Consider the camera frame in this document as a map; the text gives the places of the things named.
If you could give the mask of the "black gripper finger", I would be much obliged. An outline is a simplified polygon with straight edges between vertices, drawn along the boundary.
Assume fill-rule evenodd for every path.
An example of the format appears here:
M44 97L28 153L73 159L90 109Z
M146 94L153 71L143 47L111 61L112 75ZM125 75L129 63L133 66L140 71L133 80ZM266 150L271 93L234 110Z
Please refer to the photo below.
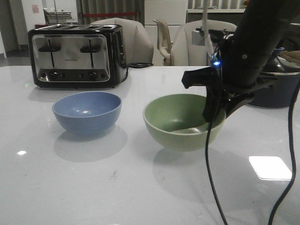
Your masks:
M219 112L222 90L220 88L206 86L206 102L203 117L206 122L212 122Z
M236 110L242 106L249 104L253 101L255 95L254 93L241 94L230 98L224 105L224 110L226 112L226 118L233 114Z

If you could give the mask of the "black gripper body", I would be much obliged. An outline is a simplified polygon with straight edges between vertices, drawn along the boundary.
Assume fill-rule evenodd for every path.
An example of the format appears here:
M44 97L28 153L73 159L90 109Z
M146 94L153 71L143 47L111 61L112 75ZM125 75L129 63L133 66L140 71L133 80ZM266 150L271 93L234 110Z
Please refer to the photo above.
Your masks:
M278 79L273 75L261 75L259 69L247 66L211 66L186 71L181 81L186 89L205 86L207 99L231 99L270 87Z

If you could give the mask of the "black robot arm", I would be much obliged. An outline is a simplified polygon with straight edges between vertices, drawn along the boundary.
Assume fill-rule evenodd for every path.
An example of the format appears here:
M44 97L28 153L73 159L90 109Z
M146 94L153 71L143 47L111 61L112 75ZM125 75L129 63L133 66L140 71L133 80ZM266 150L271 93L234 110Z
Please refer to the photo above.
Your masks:
M273 77L260 73L292 19L300 12L297 0L251 0L233 34L224 32L212 47L207 15L202 18L204 42L210 66L186 71L185 88L206 87L203 117L211 122L220 109L226 115L251 102L254 92L272 85Z

